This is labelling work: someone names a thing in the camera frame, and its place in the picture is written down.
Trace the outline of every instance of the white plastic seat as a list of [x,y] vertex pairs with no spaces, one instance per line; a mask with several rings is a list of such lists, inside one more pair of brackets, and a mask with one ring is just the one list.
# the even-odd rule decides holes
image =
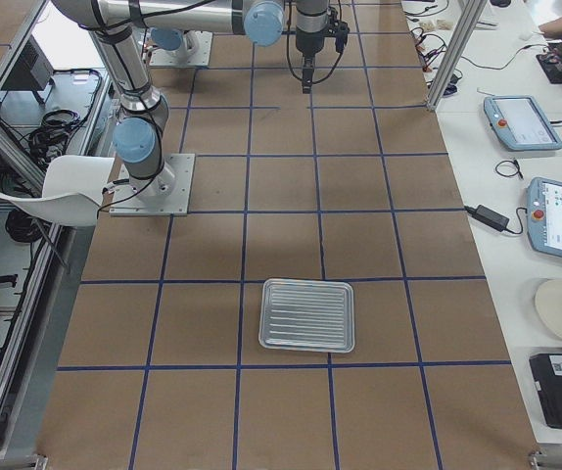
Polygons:
[[41,198],[0,193],[0,199],[48,222],[70,227],[96,225],[96,211],[113,165],[113,158],[62,155],[48,165]]

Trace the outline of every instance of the black adapter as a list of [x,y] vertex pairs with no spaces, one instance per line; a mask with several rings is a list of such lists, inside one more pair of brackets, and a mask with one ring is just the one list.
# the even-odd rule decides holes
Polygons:
[[509,223],[509,218],[493,211],[492,209],[488,209],[486,206],[478,205],[476,209],[473,209],[470,206],[464,206],[464,209],[470,213],[475,220],[479,220],[481,223],[498,232],[505,230],[507,228],[507,224]]

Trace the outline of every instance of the power adapter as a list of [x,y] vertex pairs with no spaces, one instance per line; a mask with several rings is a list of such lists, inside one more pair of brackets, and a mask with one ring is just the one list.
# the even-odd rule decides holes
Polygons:
[[475,220],[479,220],[484,225],[487,225],[498,232],[504,231],[509,223],[509,218],[493,211],[492,209],[488,209],[486,206],[478,205],[476,209],[473,209],[470,206],[464,206],[464,209],[470,213]]

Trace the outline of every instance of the metal tray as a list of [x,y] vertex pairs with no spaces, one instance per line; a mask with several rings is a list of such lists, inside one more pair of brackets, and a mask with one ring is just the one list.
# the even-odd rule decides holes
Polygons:
[[268,279],[263,284],[259,342],[272,349],[351,352],[352,287],[345,282]]

